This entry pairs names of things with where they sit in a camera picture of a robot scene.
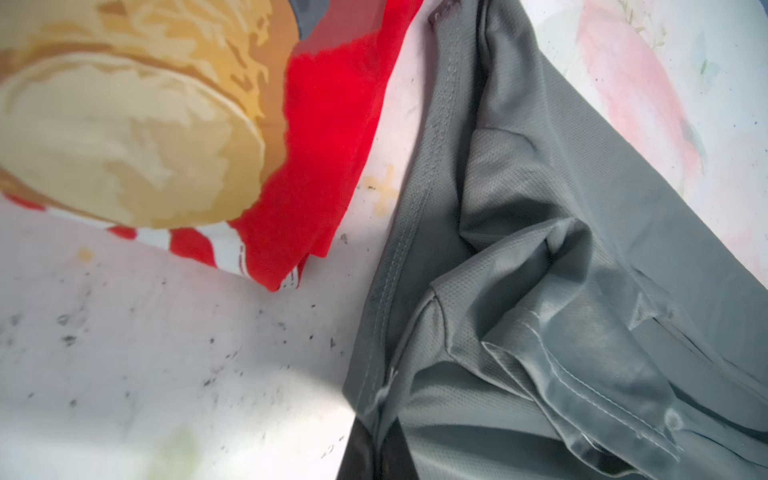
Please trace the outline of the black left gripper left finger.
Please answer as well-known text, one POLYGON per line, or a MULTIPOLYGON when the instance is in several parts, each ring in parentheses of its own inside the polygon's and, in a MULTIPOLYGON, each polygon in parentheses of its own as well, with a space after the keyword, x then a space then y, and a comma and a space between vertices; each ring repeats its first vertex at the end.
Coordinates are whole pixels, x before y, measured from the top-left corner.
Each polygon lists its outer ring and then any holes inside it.
POLYGON ((336 479, 375 480, 377 475, 372 437, 365 425, 355 419, 336 479))

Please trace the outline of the grey t shirt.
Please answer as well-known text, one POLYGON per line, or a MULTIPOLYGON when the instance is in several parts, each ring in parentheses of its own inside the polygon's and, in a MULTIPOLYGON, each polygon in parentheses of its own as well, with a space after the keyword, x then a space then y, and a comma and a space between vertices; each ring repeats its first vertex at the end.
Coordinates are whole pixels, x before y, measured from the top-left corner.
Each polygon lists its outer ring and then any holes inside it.
POLYGON ((767 292, 541 53, 444 1, 344 394, 419 479, 763 479, 767 292))

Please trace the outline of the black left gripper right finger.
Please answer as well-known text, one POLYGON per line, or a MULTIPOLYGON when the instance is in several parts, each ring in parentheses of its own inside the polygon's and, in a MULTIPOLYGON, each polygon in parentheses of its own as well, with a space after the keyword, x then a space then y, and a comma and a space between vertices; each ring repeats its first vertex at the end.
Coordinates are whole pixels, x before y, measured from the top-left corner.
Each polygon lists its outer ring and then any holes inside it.
POLYGON ((379 478, 382 480, 418 480, 410 448, 398 420, 385 436, 379 452, 379 478))

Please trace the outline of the red teddy bear t shirt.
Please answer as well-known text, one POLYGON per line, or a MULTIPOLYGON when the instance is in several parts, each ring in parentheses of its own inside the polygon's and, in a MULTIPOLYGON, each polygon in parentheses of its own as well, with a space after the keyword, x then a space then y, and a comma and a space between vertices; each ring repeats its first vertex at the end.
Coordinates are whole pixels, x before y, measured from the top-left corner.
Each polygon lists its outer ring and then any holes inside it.
POLYGON ((5 1, 1 193, 270 291, 327 254, 417 1, 5 1))

